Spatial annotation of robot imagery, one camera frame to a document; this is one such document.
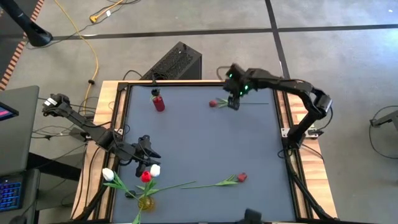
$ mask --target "flower vase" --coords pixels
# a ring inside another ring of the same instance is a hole
[[[150,196],[145,196],[139,199],[138,208],[142,211],[152,211],[155,209],[155,200]]]

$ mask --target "black box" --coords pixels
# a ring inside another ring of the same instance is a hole
[[[178,42],[141,80],[201,80],[201,53]]]

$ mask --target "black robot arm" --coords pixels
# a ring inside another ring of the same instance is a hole
[[[230,93],[228,106],[234,110],[239,109],[240,97],[248,94],[250,90],[258,91],[259,89],[271,88],[285,91],[301,98],[308,113],[299,124],[295,124],[289,129],[286,138],[289,149],[300,148],[306,130],[316,120],[326,116],[332,103],[328,95],[306,81],[276,77],[260,68],[249,68],[244,71],[238,65],[232,64],[226,75],[229,79],[225,80],[224,90]],[[311,94],[315,95],[314,100],[311,99]]]
[[[105,151],[112,152],[122,161],[136,161],[139,163],[136,176],[140,177],[145,167],[160,163],[152,160],[151,157],[160,158],[160,155],[152,150],[150,137],[144,135],[137,143],[128,144],[123,142],[122,135],[111,128],[104,128],[102,125],[95,125],[84,116],[72,109],[69,98],[62,94],[51,94],[43,104],[44,116],[61,116],[70,120],[73,124],[86,131],[94,142]]]

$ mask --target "desk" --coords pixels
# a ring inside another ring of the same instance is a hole
[[[148,83],[148,81],[123,81],[123,82],[132,82],[132,83]],[[171,80],[171,81],[163,81],[163,82],[187,82],[187,81],[182,81],[182,80]],[[204,80],[195,80],[195,81],[190,81],[190,82],[208,82]],[[118,87],[119,81],[105,81],[103,82],[103,86],[101,88],[101,93],[99,95],[99,100],[98,100],[98,105],[96,109],[96,115],[95,115],[95,123],[100,124],[100,123],[105,123],[107,121],[111,120],[112,113],[113,113],[113,105],[114,105],[114,99],[116,97],[116,92],[117,92],[117,87]],[[120,126],[121,122],[121,113],[123,111],[123,106],[124,106],[124,98],[125,94],[124,92],[121,93],[121,100],[119,104],[119,109],[118,113],[116,116],[116,127]],[[282,94],[278,93],[278,98],[280,102],[280,108],[282,112],[282,118],[284,121],[285,127],[288,126],[287,124],[287,113],[284,108],[284,101]],[[292,111],[293,115],[293,122],[298,123],[307,113],[305,110],[300,98],[296,96],[290,96],[289,95],[289,102],[290,102],[290,109]],[[317,140],[305,140],[305,144],[314,148],[318,152],[320,152],[320,148],[318,145]],[[75,218],[77,217],[82,211],[83,207],[85,206],[85,199],[87,195],[87,203],[91,201],[95,193],[97,192],[99,188],[99,183],[101,179],[101,169],[104,161],[104,151],[98,151],[95,154],[95,157],[93,159],[93,165],[91,168],[91,174],[90,174],[90,180],[88,180],[89,176],[89,165],[91,162],[91,159],[94,156],[94,153],[96,151],[97,146],[95,143],[90,142],[88,145],[87,149],[87,156],[85,158],[85,168],[82,169],[84,172],[84,180],[79,181],[79,186],[78,186],[78,191],[76,192],[76,198],[75,198],[75,203],[73,205],[73,209],[77,206],[76,213],[74,215]],[[307,181],[307,186],[309,191],[313,194],[313,196],[316,198],[318,203],[325,209],[327,213],[329,213],[331,216],[336,217],[336,211],[335,211],[335,206],[333,203],[333,199],[331,197],[331,192],[329,188],[329,183],[328,179],[326,176],[325,172],[325,166],[323,165],[322,160],[317,157],[314,153],[308,151],[306,148],[301,149],[301,160],[302,160],[302,165],[305,173],[305,178]],[[87,183],[90,181],[90,188],[87,188]],[[80,194],[80,185],[83,183],[83,187],[81,190],[81,197],[80,201],[78,203],[78,198]],[[297,195],[298,195],[298,201],[299,201],[299,207],[300,207],[300,214],[302,217],[306,217],[306,210],[303,202],[303,197],[302,194],[299,192],[298,189],[296,189]],[[102,203],[100,205],[100,210],[99,210],[99,218],[104,218],[105,212],[106,212],[106,204],[107,204],[107,199],[109,195],[109,189],[104,193]]]

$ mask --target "red bottle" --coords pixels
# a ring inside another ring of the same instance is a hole
[[[152,102],[154,102],[155,108],[157,111],[162,112],[165,108],[163,98],[161,96],[155,96],[152,98]]]

